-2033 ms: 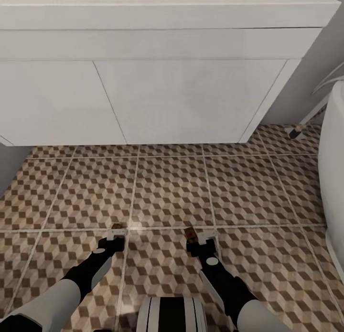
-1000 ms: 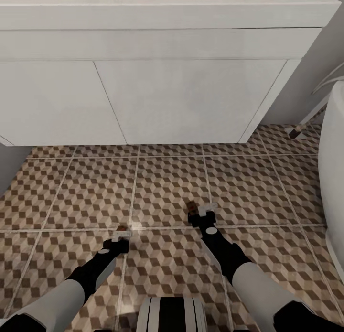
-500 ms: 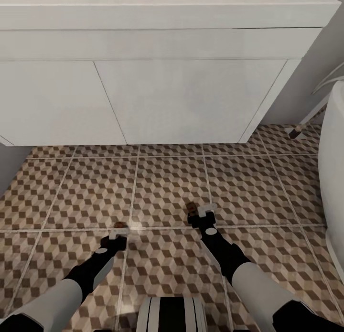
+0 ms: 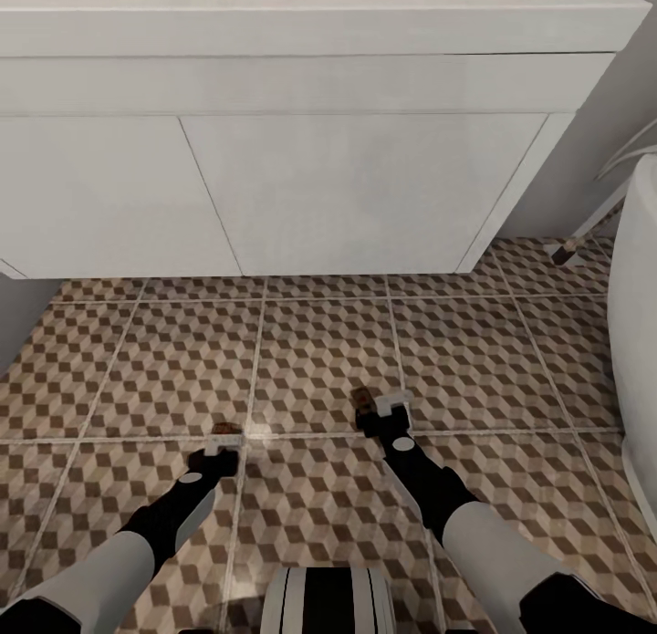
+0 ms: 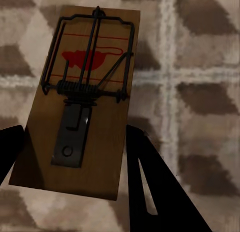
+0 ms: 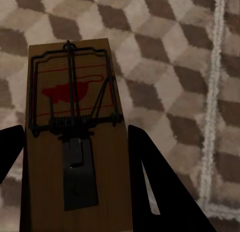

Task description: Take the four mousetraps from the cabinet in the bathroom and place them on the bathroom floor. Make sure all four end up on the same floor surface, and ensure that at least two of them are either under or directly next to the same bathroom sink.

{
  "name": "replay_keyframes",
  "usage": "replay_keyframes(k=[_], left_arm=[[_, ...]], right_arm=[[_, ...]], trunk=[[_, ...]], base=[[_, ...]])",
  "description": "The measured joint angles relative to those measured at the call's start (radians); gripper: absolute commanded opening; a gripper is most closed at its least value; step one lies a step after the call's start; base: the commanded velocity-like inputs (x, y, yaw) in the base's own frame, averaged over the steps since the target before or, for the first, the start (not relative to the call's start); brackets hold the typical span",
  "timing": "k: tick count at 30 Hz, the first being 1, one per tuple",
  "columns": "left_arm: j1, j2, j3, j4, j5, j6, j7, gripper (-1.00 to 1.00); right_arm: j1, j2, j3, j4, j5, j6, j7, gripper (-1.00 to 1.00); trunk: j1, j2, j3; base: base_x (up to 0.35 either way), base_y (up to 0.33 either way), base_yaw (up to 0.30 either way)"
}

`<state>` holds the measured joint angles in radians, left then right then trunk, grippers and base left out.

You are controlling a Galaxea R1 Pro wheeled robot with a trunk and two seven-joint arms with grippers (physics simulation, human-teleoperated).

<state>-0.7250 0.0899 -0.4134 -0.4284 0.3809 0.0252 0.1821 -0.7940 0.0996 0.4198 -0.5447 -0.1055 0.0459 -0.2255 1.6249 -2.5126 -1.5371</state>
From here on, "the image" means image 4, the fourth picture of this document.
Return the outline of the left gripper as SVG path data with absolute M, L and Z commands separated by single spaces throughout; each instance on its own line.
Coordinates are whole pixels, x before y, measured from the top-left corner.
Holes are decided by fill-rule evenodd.
M 212 465 L 218 473 L 218 479 L 235 477 L 238 470 L 238 451 L 221 449 L 217 456 L 204 456 L 203 451 L 193 452 L 189 455 L 188 468 L 192 469 L 203 464 Z

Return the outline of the robot trunk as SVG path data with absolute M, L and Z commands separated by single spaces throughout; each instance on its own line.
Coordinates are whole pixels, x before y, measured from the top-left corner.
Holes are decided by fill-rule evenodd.
M 381 567 L 277 567 L 260 634 L 397 634 Z

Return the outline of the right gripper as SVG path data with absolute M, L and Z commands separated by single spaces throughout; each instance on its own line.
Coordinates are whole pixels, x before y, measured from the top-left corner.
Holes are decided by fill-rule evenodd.
M 380 438 L 381 432 L 388 428 L 388 426 L 401 426 L 408 429 L 410 423 L 408 422 L 408 411 L 401 405 L 391 409 L 391 416 L 384 416 L 382 418 L 378 412 L 371 414 L 360 415 L 359 411 L 355 412 L 355 424 L 357 429 L 364 431 L 366 438 L 377 436 Z

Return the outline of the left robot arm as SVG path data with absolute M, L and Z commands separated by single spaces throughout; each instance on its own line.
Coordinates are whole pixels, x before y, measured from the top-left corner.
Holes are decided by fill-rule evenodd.
M 214 509 L 215 486 L 235 477 L 243 434 L 211 434 L 189 455 L 173 489 L 58 575 L 0 609 L 0 634 L 113 634 L 149 586 Z

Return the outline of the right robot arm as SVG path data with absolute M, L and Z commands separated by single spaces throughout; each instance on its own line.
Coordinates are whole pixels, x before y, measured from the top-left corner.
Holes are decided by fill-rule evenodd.
M 442 469 L 406 432 L 408 411 L 396 403 L 410 390 L 375 398 L 378 412 L 355 412 L 357 429 L 377 436 L 382 469 L 490 618 L 498 634 L 657 634 L 657 625 L 616 608 L 581 575 L 519 534 Z

